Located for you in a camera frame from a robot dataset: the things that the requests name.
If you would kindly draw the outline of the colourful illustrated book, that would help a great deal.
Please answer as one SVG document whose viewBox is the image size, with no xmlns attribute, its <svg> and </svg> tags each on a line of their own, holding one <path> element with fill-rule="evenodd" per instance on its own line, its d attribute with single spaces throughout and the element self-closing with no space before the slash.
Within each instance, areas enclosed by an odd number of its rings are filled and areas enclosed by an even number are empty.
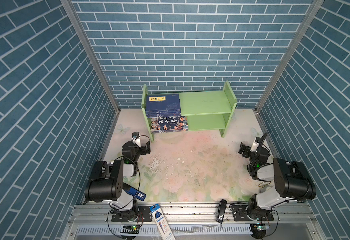
<svg viewBox="0 0 350 240">
<path fill-rule="evenodd" d="M 185 116 L 150 119 L 150 131 L 154 134 L 169 132 L 186 132 L 189 130 Z"/>
</svg>

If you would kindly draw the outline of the dark blue book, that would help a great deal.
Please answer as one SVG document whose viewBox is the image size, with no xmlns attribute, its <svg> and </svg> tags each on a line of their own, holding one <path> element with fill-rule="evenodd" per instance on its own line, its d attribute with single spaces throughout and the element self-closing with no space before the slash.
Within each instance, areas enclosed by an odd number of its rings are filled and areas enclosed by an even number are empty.
<svg viewBox="0 0 350 240">
<path fill-rule="evenodd" d="M 181 102 L 179 94 L 147 96 L 145 114 L 149 118 L 180 116 Z"/>
</svg>

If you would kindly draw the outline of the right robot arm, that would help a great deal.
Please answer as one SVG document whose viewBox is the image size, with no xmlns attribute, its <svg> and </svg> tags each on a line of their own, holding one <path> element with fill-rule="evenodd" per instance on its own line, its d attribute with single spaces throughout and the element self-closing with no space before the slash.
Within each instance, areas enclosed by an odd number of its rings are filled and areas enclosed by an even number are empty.
<svg viewBox="0 0 350 240">
<path fill-rule="evenodd" d="M 247 171 L 253 180 L 273 184 L 251 196 L 246 210 L 250 218 L 265 218 L 279 205 L 316 197 L 315 184 L 303 163 L 279 158 L 269 162 L 270 151 L 256 142 L 251 147 L 241 143 L 238 153 L 249 159 Z"/>
</svg>

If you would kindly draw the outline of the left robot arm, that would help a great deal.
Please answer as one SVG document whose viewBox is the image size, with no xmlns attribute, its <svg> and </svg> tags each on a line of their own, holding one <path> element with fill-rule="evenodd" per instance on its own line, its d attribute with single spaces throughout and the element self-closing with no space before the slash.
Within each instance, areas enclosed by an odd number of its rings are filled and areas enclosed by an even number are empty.
<svg viewBox="0 0 350 240">
<path fill-rule="evenodd" d="M 111 211 L 124 219 L 137 216 L 137 201 L 143 201 L 145 194 L 124 183 L 123 178 L 135 177 L 139 173 L 139 157 L 147 154 L 150 141 L 141 145 L 139 140 L 132 140 L 122 146 L 122 155 L 112 163 L 95 162 L 84 192 L 86 201 L 108 203 Z"/>
</svg>

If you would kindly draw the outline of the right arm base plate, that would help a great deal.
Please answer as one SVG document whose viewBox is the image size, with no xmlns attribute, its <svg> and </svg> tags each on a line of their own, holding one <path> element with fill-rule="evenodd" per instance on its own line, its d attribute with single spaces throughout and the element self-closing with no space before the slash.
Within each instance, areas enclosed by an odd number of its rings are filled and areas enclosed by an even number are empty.
<svg viewBox="0 0 350 240">
<path fill-rule="evenodd" d="M 249 205 L 243 203 L 230 204 L 229 209 L 233 213 L 235 222 L 271 222 L 274 220 L 272 211 L 260 209 L 258 207 L 249 207 Z"/>
</svg>

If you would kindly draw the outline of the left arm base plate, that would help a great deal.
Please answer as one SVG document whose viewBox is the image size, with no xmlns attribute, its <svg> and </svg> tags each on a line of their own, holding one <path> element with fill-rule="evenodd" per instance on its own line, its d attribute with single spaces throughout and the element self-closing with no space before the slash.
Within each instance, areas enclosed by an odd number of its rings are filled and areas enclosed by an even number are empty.
<svg viewBox="0 0 350 240">
<path fill-rule="evenodd" d="M 113 223 L 135 222 L 139 217 L 139 221 L 143 223 L 151 222 L 152 215 L 148 206 L 134 206 L 131 210 L 116 211 L 111 210 L 111 221 Z"/>
</svg>

